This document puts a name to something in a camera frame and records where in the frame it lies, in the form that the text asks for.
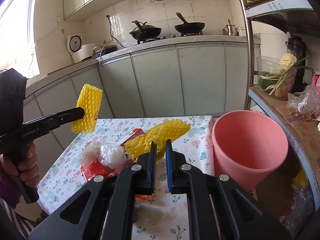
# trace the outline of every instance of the silver screw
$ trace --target silver screw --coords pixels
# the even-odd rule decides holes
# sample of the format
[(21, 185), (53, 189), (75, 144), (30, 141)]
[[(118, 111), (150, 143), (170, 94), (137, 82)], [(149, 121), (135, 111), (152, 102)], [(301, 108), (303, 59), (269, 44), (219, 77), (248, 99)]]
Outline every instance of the silver screw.
[(219, 179), (222, 181), (228, 181), (229, 176), (227, 174), (221, 174), (221, 175), (219, 175)]
[(133, 171), (139, 171), (139, 170), (141, 170), (141, 165), (139, 165), (139, 164), (135, 164), (135, 165), (132, 165), (132, 167), (131, 167), (131, 170), (133, 170)]
[(97, 175), (97, 176), (94, 176), (93, 180), (94, 182), (101, 182), (104, 180), (104, 177), (102, 175)]
[(190, 171), (191, 170), (191, 165), (190, 164), (183, 164), (181, 166), (181, 169), (183, 169), (184, 171)]

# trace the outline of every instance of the table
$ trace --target table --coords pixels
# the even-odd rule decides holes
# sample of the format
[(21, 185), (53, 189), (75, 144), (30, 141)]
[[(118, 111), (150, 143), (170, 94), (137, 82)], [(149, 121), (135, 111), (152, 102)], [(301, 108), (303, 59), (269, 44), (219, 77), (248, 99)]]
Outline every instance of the table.
[[(106, 138), (109, 143), (121, 143), (134, 128), (142, 128), (145, 132), (163, 121), (177, 118), (191, 123), (191, 129), (172, 143), (173, 150), (184, 153), (187, 162), (204, 173), (214, 175), (212, 116), (99, 119), (96, 130), (79, 134), (40, 181), (39, 205), (51, 214), (85, 184), (78, 156), (86, 141)], [(168, 193), (166, 177), (165, 159), (162, 159), (156, 166), (155, 193), (148, 200), (136, 199), (137, 219), (133, 224), (132, 239), (189, 239), (186, 195)]]
[(318, 122), (303, 122), (287, 111), (287, 101), (269, 97), (258, 89), (249, 89), (249, 96), (258, 106), (284, 130), (288, 142), (295, 151), (307, 176), (314, 198), (315, 210), (320, 205), (320, 132)]

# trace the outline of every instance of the hand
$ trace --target hand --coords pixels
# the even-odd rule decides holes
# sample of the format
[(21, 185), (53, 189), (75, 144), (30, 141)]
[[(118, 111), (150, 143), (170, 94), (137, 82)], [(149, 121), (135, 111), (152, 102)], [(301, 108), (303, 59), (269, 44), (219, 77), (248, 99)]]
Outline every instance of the hand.
[[(36, 154), (36, 146), (34, 143), (30, 143), (28, 151), (26, 153), (27, 159), (20, 162), (18, 168), (22, 173), (20, 179), (25, 181), (29, 187), (36, 187), (40, 182), (39, 167), (37, 165), (38, 156)], [(0, 161), (4, 171), (9, 175), (18, 176), (18, 170), (16, 166), (9, 160), (8, 157), (3, 154), (0, 155)]]

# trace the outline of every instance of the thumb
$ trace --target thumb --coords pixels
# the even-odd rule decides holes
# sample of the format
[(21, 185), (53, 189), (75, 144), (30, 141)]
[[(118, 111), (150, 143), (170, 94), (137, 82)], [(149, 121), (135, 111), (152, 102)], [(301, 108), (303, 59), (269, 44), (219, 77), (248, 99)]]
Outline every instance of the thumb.
[(9, 160), (8, 157), (4, 156), (3, 154), (0, 155), (0, 162), (2, 164), (2, 168), (4, 171), (9, 175), (18, 176), (19, 172), (16, 166)]

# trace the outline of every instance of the black wok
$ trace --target black wok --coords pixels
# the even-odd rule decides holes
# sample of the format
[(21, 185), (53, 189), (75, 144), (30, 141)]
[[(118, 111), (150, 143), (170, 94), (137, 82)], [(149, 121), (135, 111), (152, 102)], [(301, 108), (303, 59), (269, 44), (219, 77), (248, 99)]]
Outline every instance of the black wok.
[(138, 41), (151, 40), (158, 37), (161, 33), (161, 28), (157, 28), (153, 25), (146, 25), (147, 22), (140, 24), (137, 20), (133, 21), (136, 24), (136, 28), (129, 32), (132, 37)]
[(185, 18), (181, 15), (181, 13), (176, 13), (176, 15), (182, 20), (184, 23), (176, 25), (174, 28), (183, 34), (190, 33), (199, 33), (203, 30), (205, 23), (188, 23)]

